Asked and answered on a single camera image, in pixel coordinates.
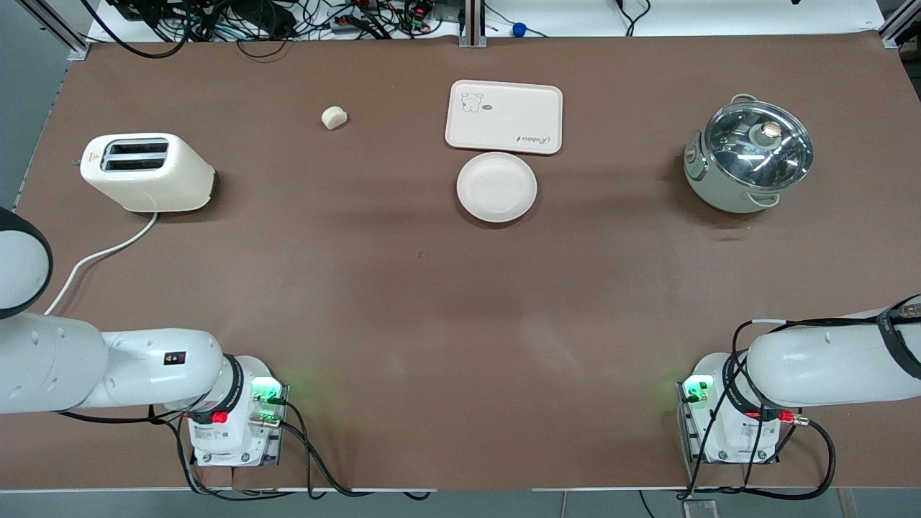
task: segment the gray floor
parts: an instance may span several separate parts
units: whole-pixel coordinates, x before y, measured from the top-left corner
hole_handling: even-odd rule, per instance
[[[64,48],[16,3],[0,0],[0,28],[0,206],[11,207],[67,63]],[[921,77],[921,65],[909,66],[908,74]],[[913,82],[921,91],[921,79]],[[646,495],[656,518],[682,516],[674,493],[648,491]],[[747,495],[715,500],[724,518],[921,517],[921,489],[835,489],[806,502]],[[381,494],[357,500],[331,495],[316,502],[295,495],[256,503],[226,503],[183,491],[0,493],[0,518],[153,518],[165,514],[249,518],[255,513],[311,518],[556,518],[563,514],[562,503],[563,493],[531,491],[443,491],[425,502]],[[565,516],[642,518],[647,514],[636,491],[570,492]]]

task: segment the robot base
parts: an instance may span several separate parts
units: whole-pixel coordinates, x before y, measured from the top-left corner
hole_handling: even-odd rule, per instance
[[[689,471],[689,464],[697,462],[701,440],[710,426],[712,412],[723,395],[723,365],[728,359],[727,353],[707,355],[694,367],[694,373],[684,383],[678,384],[678,429],[685,465]],[[692,394],[699,394],[701,400],[688,402]],[[758,420],[745,416],[727,400],[720,406],[713,427],[706,439],[703,462],[748,464],[752,459],[752,447],[758,433]],[[765,421],[753,460],[756,464],[774,461],[772,457],[779,435],[779,421]]]
[[[269,368],[251,356],[237,356],[243,370],[240,397],[227,412],[224,423],[206,425],[191,420],[189,435],[198,465],[258,466],[278,465],[284,429],[277,424],[284,420],[287,407],[263,402],[260,398],[269,390],[272,397],[286,398],[287,387],[272,378]]]

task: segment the white toaster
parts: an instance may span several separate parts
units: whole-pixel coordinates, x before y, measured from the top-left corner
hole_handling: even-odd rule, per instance
[[[132,212],[201,208],[215,183],[215,169],[167,133],[98,136],[83,152],[80,174]]]

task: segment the tabletop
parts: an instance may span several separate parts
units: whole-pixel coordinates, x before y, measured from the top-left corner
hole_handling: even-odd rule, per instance
[[[71,64],[18,213],[54,250],[40,312],[74,262],[147,221],[80,178],[87,142],[181,136],[217,169],[214,199],[88,268],[57,313],[104,331],[204,329],[264,360],[346,486],[683,486],[675,383],[728,350],[737,324],[917,291],[921,106],[875,33],[484,50],[451,38],[302,42],[275,58],[255,63],[223,43],[163,60],[94,46]],[[514,224],[478,223],[454,194],[477,154],[443,140],[462,78],[563,91],[563,148],[522,156],[539,190]],[[815,146],[810,174],[749,216],[702,202],[681,163],[739,92],[797,115]],[[350,121],[330,132],[320,114],[332,105]],[[835,439],[835,484],[921,486],[919,409],[810,409]],[[3,489],[184,485],[161,427],[10,415],[0,434]],[[208,481],[303,487],[302,454],[291,441],[278,467]],[[815,485],[823,455],[797,434],[752,483]],[[702,484],[740,483],[740,466],[709,467]]]

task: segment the metal frame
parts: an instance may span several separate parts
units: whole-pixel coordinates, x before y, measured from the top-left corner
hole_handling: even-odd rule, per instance
[[[71,29],[64,18],[61,17],[49,6],[44,0],[16,0],[23,9],[29,13],[38,22],[60,41],[65,47],[70,49],[70,55],[67,61],[83,61],[87,59],[89,45],[80,37],[80,33]]]
[[[921,23],[921,0],[906,0],[886,18],[886,22],[880,27],[883,45],[888,49],[898,48],[899,36],[910,29],[914,23]]]
[[[484,0],[464,0],[463,24],[458,37],[460,46],[483,48],[486,46],[486,17]]]

